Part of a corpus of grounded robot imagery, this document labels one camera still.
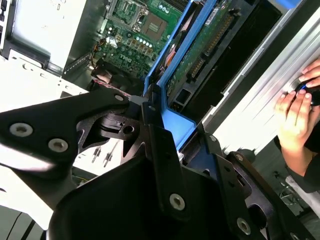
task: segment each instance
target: screw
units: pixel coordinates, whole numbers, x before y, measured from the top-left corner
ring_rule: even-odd
[[[241,161],[241,162],[244,160],[244,158],[243,158],[241,155],[239,155],[239,154],[236,154],[235,156],[236,156],[236,158],[237,158],[239,161]]]
[[[236,224],[238,225],[238,228],[245,234],[245,235],[250,235],[251,234],[251,228],[249,224],[244,220],[243,218],[239,217],[236,220]]]
[[[214,142],[217,141],[217,139],[216,139],[214,136],[210,136],[210,138],[211,138],[211,140],[214,141]]]
[[[170,195],[170,204],[174,209],[179,211],[182,211],[186,207],[185,200],[176,193]]]
[[[297,236],[296,234],[294,234],[293,232],[290,233],[290,236],[291,236],[291,238],[292,238],[293,240],[300,240],[300,239],[298,238],[298,236]]]
[[[17,122],[10,126],[9,131],[12,135],[24,138],[30,136],[34,129],[29,124]]]
[[[120,95],[115,95],[114,97],[115,97],[115,99],[117,99],[119,101],[123,101],[124,100],[124,98],[122,96],[120,96]]]
[[[49,141],[48,147],[56,153],[63,153],[68,149],[69,146],[65,140],[60,138],[54,138]]]

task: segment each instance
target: metal hole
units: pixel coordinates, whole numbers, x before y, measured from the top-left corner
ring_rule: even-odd
[[[230,187],[232,187],[232,188],[235,187],[235,185],[232,182],[228,181],[228,183],[229,183]]]
[[[185,200],[179,194],[171,194],[169,200],[171,206],[176,210],[182,211],[186,207]]]
[[[119,100],[119,101],[123,101],[124,98],[120,95],[114,95],[115,99]]]
[[[54,138],[48,143],[49,149],[56,153],[63,153],[68,149],[68,143],[60,138]]]
[[[10,126],[9,131],[12,135],[24,138],[30,136],[34,129],[29,124],[17,122]]]
[[[134,127],[133,126],[126,126],[124,129],[123,129],[123,133],[124,134],[130,134],[134,131]]]
[[[293,233],[293,232],[290,233],[290,236],[291,236],[292,240],[300,240],[300,239],[298,238],[298,236],[297,236],[295,233]]]
[[[217,139],[214,137],[214,136],[210,136],[210,139],[213,141],[213,142],[216,142]]]
[[[239,154],[237,154],[237,155],[235,155],[236,156],[236,158],[239,160],[239,161],[243,161],[244,160],[244,158],[241,156],[241,155],[239,155]]]
[[[209,169],[205,169],[205,170],[203,171],[203,173],[210,176],[210,171],[209,171]]]
[[[238,225],[238,228],[245,234],[250,235],[251,234],[251,228],[249,224],[244,220],[243,218],[239,217],[236,220],[236,224]]]

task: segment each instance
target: person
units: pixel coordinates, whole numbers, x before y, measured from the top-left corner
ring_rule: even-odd
[[[320,59],[302,71],[307,87],[320,86]],[[278,122],[275,143],[281,150],[288,171],[306,192],[320,190],[320,106],[311,107],[312,95],[304,89],[283,94],[275,105]]]

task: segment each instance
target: green circuit board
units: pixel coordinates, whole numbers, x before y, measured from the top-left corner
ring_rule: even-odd
[[[191,79],[196,78],[206,62],[205,56],[209,57],[215,47],[218,46],[219,40],[234,19],[231,14],[225,15],[229,11],[228,6],[230,3],[231,1],[223,1],[212,10],[198,37],[185,54],[171,79],[167,82],[165,86],[167,97],[171,95],[179,85],[179,82],[185,79],[186,76]]]
[[[144,78],[166,45],[182,13],[164,0],[114,0],[102,36],[103,57],[136,78]]]

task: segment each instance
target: finger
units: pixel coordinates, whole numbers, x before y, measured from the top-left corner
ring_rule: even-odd
[[[301,133],[308,131],[309,123],[309,112],[311,107],[311,94],[307,93],[302,100],[300,111],[296,119],[296,126]]]
[[[310,82],[308,82],[306,84],[306,86],[308,88],[316,87],[316,86],[319,86],[319,85],[320,85],[320,77],[318,77],[316,79],[313,79],[313,80],[311,80]]]
[[[296,92],[290,92],[285,98],[279,99],[275,107],[275,116],[281,123],[284,123],[287,119],[287,113],[290,109],[292,100],[295,98]]]
[[[308,71],[307,73],[305,73],[304,75],[302,75],[301,77],[299,77],[299,80],[301,82],[313,79],[313,78],[317,78],[320,76],[320,66],[315,67],[314,69]]]
[[[320,106],[314,106],[309,114],[308,128],[313,129],[320,115]]]
[[[311,63],[309,66],[307,66],[303,71],[302,74],[306,74],[307,72],[311,71],[312,69],[320,66],[320,58]]]
[[[290,110],[286,116],[285,125],[287,127],[294,127],[296,126],[298,114],[301,108],[301,105],[303,103],[303,100],[306,95],[306,90],[302,89],[299,91],[298,95],[296,96],[296,99],[291,104]]]
[[[279,110],[279,108],[280,108],[283,100],[285,99],[285,97],[286,97],[286,95],[285,95],[285,94],[282,94],[282,95],[279,97],[279,99],[276,101],[276,104],[275,104],[275,107],[274,107],[274,110],[275,110],[275,111],[278,111],[278,110]]]

